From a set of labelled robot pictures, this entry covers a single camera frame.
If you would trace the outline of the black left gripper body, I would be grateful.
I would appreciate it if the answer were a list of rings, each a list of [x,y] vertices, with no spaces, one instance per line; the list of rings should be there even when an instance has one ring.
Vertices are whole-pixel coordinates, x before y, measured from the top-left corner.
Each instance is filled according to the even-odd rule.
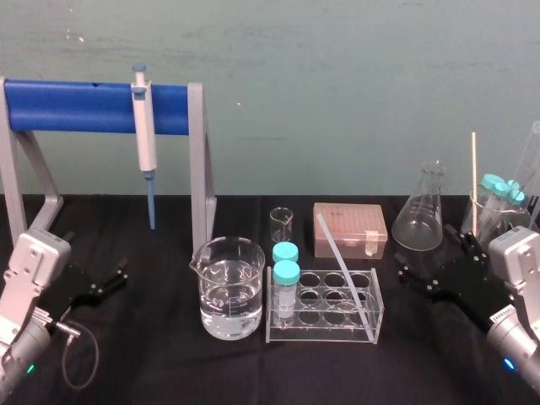
[[[53,321],[62,320],[66,314],[89,297],[94,297],[100,286],[82,268],[68,264],[62,274],[41,294],[39,308]]]

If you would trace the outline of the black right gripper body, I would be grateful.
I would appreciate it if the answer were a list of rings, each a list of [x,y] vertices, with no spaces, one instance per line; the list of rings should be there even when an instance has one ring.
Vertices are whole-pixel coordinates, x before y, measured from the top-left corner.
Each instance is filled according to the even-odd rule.
[[[463,257],[442,265],[435,275],[439,297],[455,303],[484,334],[491,316],[510,304],[510,293],[494,275],[487,257]]]

